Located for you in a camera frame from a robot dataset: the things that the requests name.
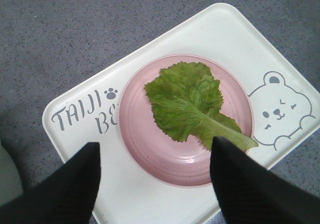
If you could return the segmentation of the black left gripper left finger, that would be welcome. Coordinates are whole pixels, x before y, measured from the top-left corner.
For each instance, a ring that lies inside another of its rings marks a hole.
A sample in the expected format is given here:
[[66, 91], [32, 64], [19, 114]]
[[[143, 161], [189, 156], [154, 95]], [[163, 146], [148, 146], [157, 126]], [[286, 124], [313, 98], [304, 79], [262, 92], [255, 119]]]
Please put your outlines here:
[[0, 222], [88, 224], [100, 181], [100, 145], [89, 142], [42, 183], [1, 206]]

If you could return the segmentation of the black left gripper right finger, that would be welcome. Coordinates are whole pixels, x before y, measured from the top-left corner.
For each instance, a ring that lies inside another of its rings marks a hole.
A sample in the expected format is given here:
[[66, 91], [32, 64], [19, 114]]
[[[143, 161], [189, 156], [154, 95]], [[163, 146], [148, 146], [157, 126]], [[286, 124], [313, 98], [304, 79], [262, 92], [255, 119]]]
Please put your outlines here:
[[318, 224], [320, 199], [276, 176], [224, 137], [212, 141], [210, 178], [228, 224]]

